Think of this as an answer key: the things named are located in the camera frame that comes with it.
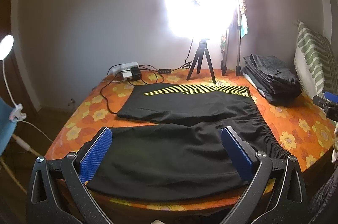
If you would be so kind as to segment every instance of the white clip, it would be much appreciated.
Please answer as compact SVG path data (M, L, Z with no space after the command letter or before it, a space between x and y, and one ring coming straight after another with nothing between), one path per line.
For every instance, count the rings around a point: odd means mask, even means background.
M16 107L12 110L9 119L11 121L16 121L14 119L17 119L18 121L26 119L27 115L26 113L22 113L21 111L23 110L22 104L16 105Z

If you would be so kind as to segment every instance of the light stand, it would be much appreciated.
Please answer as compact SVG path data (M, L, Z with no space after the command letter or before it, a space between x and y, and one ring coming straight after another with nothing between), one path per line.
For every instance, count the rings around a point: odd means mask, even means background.
M236 76L239 76L241 73L241 67L239 66L239 60L241 57L241 31L242 31L242 14L241 9L239 6L239 0L236 0L237 4L237 12L234 13L233 20L231 22L231 25L226 30L226 50L223 53L223 60L221 61L221 70L222 70L222 76L226 75L227 66L226 61L228 58L228 51L229 51L229 36L230 36L230 28L237 28L238 30L238 50L237 50L237 66L236 66Z
M206 58L207 58L207 62L208 62L208 66L209 66L209 70L210 70L210 74L211 74L211 78L212 78L212 82L214 84L216 84L216 79L215 79L215 74L214 74L214 70L212 68L212 63L211 63L211 59L210 59L210 54L209 54L209 51L208 51L208 48L207 48L207 40L208 39L202 39L200 42L199 42L199 47L196 51L196 54L195 54L195 57L194 57L194 60L192 61L192 64L191 64L191 67L190 67L190 70L189 70L189 74L187 76L187 81L190 80L190 77L192 75L192 72L194 71L194 68L195 68L195 65L196 65L196 62L198 60L198 65L197 65L197 74L199 74L201 72L201 66L202 66L202 60L203 60L203 55L205 54L206 55Z

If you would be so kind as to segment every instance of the white power strip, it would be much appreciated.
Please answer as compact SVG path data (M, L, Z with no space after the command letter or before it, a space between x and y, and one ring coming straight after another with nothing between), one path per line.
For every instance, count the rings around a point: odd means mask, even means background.
M124 63L122 65L118 65L116 67L112 67L111 74L116 76L119 72L123 75L123 80L126 81L128 79L132 78L131 68L132 67L138 67L139 64L137 62L131 62L131 63Z

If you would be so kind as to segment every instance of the light blue cloth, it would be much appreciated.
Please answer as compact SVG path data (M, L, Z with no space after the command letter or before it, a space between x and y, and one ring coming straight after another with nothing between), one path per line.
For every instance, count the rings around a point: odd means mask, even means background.
M241 38L248 34L248 20L246 18L246 15L242 15L242 30L241 30Z
M2 155L10 141L16 122L9 120L13 108L7 105L0 97L0 155Z

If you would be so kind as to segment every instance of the orange floral tablecloth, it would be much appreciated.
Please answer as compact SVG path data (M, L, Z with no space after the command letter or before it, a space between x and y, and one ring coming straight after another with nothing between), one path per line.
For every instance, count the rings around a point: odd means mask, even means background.
M147 83L155 83L156 77L151 72L142 72ZM209 70L201 70L199 75L193 74L190 81L186 81L188 70L177 70L170 75L165 75L165 82L173 84L212 84ZM315 163L332 146L334 142L334 126L325 117L321 109L315 106L305 94L298 96L289 107L272 106L257 90L242 76L236 77L233 71L228 71L226 77L221 76L220 70L215 70L217 81L227 85L244 85L250 88L251 96L261 112L265 122L271 128L273 135L280 145L295 155L304 171ZM63 158L70 151L78 151L86 142L103 126L126 127L152 125L143 121L123 120L107 110L106 101L101 97L100 90L107 82L101 82L83 103L74 112L63 129L60 131L50 146L46 158ZM112 111L118 111L133 90L133 86L126 83L112 83L104 89L104 95L109 100ZM266 188L271 191L273 184ZM152 210L204 210L222 208L237 202L244 189L239 189L225 194L194 200L189 202L176 202L169 204L135 203L93 193L100 204L109 206L110 202L127 206L146 208Z

